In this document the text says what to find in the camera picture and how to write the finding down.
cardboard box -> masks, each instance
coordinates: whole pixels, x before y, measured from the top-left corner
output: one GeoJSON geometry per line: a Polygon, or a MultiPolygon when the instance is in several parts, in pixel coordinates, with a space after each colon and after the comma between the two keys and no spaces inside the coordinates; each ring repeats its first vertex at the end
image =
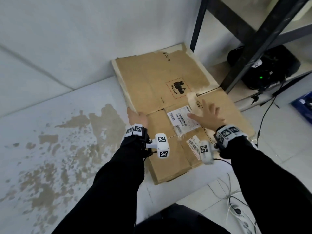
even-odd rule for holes
{"type": "Polygon", "coordinates": [[[128,106],[150,114],[219,87],[185,44],[112,61],[128,106]]]}
{"type": "Polygon", "coordinates": [[[126,102],[130,108],[148,115],[151,139],[165,133],[170,155],[160,159],[153,154],[147,163],[155,184],[173,180],[203,163],[194,143],[214,142],[213,133],[187,117],[200,115],[201,101],[221,107],[220,116],[250,137],[250,123],[219,88],[216,81],[185,44],[139,56],[112,61],[126,102]]]}

black long-sleeve shirt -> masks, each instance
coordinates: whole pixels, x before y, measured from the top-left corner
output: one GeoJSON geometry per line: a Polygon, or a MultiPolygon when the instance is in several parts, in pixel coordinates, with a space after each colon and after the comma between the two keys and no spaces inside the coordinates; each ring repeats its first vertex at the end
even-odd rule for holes
{"type": "MultiPolygon", "coordinates": [[[[53,233],[133,233],[144,155],[139,141],[126,137],[53,233]]],[[[230,141],[220,156],[231,159],[262,233],[311,232],[312,194],[296,177],[254,149],[243,136],[230,141]]]]}

hand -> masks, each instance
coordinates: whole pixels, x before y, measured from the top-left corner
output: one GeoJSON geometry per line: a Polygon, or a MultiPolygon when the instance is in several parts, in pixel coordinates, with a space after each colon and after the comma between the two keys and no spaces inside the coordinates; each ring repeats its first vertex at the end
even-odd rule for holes
{"type": "Polygon", "coordinates": [[[139,112],[138,114],[132,111],[129,107],[127,107],[127,114],[129,118],[129,124],[132,126],[134,124],[141,124],[144,128],[147,129],[149,125],[149,121],[147,119],[147,116],[139,112]]]}
{"type": "Polygon", "coordinates": [[[203,100],[202,108],[204,112],[203,117],[199,117],[192,113],[188,113],[188,117],[197,121],[201,126],[213,130],[214,132],[216,132],[220,126],[226,125],[224,119],[218,118],[220,108],[216,108],[215,104],[210,104],[208,107],[205,100],[203,100]]]}

barcode sticker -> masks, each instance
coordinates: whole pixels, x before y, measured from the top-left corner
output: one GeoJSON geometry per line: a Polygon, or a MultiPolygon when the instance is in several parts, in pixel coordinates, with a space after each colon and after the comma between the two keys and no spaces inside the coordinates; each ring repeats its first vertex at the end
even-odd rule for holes
{"type": "Polygon", "coordinates": [[[200,127],[199,123],[188,117],[188,113],[192,113],[188,105],[167,113],[178,136],[200,127]]]}
{"type": "Polygon", "coordinates": [[[187,140],[186,143],[189,145],[197,159],[200,160],[200,140],[197,138],[197,136],[194,135],[192,138],[187,140]]]}

person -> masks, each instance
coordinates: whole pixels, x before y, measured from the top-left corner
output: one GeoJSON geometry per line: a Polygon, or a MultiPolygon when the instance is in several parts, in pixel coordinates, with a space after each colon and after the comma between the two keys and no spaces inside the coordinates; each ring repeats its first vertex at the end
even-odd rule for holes
{"type": "MultiPolygon", "coordinates": [[[[208,106],[203,101],[203,110],[203,117],[188,116],[214,131],[225,125],[214,104],[208,106]]],[[[130,125],[148,128],[144,114],[129,108],[127,113],[130,125]]],[[[200,213],[177,204],[135,226],[144,156],[135,136],[126,137],[53,233],[229,233],[200,213]]],[[[231,159],[242,194],[262,233],[311,231],[312,194],[295,176],[255,149],[244,136],[232,139],[220,156],[231,159]]]]}

